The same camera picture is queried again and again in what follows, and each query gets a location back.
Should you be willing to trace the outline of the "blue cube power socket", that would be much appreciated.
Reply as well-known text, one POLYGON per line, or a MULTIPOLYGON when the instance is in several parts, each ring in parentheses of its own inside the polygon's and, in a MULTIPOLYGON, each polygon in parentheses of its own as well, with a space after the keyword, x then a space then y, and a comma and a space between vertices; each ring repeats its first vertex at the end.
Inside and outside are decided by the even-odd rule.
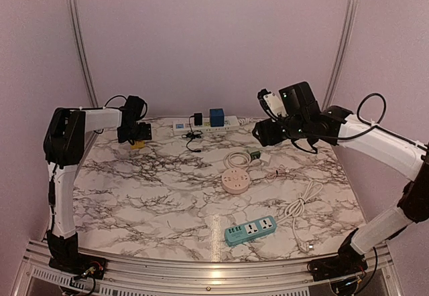
POLYGON ((211 127, 223 127, 225 125, 225 114, 222 108, 211 108, 209 110, 209 121, 211 127))

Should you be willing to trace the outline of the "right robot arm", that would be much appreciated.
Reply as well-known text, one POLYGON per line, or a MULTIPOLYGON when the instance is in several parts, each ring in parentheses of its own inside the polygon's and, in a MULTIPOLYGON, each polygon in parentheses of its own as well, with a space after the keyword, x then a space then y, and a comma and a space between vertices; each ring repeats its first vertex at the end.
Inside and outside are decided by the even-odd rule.
POLYGON ((383 128, 384 112, 368 121, 338 105, 322 109, 308 82, 287 86, 278 94, 262 89, 257 100, 267 115, 253 128, 262 146, 305 140, 307 153, 316 154, 316 143, 322 141, 360 153, 408 181, 394 206, 347 236, 332 260, 336 273, 347 274, 376 244, 428 220, 428 146, 383 128))

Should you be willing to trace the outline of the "white USB charger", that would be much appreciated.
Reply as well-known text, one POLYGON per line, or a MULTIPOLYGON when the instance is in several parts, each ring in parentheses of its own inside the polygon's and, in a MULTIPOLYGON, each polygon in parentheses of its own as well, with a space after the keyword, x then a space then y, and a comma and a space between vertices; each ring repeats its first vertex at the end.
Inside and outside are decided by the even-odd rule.
POLYGON ((269 165, 270 159, 257 159, 256 165, 269 165))

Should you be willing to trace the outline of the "pink round power socket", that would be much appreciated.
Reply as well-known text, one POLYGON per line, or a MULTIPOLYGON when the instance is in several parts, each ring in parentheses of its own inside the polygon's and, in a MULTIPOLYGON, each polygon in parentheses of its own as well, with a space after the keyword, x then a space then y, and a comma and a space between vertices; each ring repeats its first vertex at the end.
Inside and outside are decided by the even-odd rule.
POLYGON ((239 195, 249 189, 251 179, 244 169, 227 169, 221 176, 223 189, 233 195, 239 195))

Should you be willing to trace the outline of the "green cube plug adapter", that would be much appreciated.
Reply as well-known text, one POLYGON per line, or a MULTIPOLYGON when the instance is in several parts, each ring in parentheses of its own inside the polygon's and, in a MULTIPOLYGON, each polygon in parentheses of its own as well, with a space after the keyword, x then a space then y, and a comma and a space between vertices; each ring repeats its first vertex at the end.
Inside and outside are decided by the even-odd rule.
POLYGON ((259 159, 261 157, 261 151, 256 148, 249 148, 247 153, 250 156, 250 159, 253 161, 255 159, 259 159))

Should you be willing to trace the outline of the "black power adapter with cable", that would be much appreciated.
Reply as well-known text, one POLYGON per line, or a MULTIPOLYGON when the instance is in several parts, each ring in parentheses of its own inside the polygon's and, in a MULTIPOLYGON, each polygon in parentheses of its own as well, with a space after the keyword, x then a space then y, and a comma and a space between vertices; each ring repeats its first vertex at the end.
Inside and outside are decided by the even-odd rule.
POLYGON ((196 139, 202 138, 202 131, 200 129, 197 129, 197 127, 202 126, 202 113, 194 113, 193 115, 189 116, 188 118, 188 126, 189 131, 186 134, 182 135, 183 139, 186 139, 186 148, 187 150, 193 152, 193 153, 201 153, 201 149, 192 149, 190 147, 191 142, 196 139))

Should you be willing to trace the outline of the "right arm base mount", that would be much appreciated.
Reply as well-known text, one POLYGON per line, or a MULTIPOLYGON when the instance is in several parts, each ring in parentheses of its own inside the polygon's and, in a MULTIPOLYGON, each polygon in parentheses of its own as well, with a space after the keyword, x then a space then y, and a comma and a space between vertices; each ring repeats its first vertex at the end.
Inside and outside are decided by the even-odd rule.
POLYGON ((345 238, 336 256, 317 258, 307 264, 307 270, 314 281, 334 279, 368 269, 365 257, 351 246, 352 237, 357 231, 355 229, 345 238))

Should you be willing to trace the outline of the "white multicolour power strip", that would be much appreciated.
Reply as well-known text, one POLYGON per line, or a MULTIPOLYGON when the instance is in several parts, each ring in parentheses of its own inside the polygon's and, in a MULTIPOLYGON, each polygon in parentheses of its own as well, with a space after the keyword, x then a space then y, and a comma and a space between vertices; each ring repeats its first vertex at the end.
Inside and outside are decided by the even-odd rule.
MULTIPOLYGON (((223 127, 211 127, 208 117, 202 119, 202 126, 197 127, 202 133, 219 133, 224 131, 236 131, 240 128, 240 123, 236 116, 226 116, 223 127)), ((178 119, 172 123, 173 134, 183 135, 189 131, 188 119, 178 119)))

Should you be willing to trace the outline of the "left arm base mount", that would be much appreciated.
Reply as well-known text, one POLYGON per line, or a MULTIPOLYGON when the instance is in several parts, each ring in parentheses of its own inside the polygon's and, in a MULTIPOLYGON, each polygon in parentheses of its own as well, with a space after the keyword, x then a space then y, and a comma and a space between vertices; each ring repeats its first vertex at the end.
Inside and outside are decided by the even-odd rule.
POLYGON ((105 274, 107 260, 103 257, 82 254, 80 252, 63 253, 51 250, 49 266, 53 269, 82 277, 91 267, 95 268, 93 277, 102 279, 105 274))

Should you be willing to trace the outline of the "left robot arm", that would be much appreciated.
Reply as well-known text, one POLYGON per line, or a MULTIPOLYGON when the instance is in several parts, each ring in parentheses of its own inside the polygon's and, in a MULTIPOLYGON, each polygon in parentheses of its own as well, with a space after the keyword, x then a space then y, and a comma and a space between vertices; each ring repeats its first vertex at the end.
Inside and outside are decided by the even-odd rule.
POLYGON ((78 166, 84 159, 85 137, 89 133, 116 129, 119 143, 134 144, 151 139, 151 126, 142 121, 146 114, 146 101, 129 95, 120 107, 59 107, 52 115, 43 143, 50 177, 47 240, 52 258, 71 273, 80 272, 85 264, 78 252, 72 203, 78 166))

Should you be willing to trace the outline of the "yellow cube power socket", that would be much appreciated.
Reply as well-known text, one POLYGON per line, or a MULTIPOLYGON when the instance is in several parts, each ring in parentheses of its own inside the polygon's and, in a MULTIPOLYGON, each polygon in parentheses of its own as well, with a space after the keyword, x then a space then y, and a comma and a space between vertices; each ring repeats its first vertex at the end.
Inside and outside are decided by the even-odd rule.
POLYGON ((135 141, 133 144, 131 144, 132 150, 143 149, 144 147, 145 147, 145 141, 135 141))

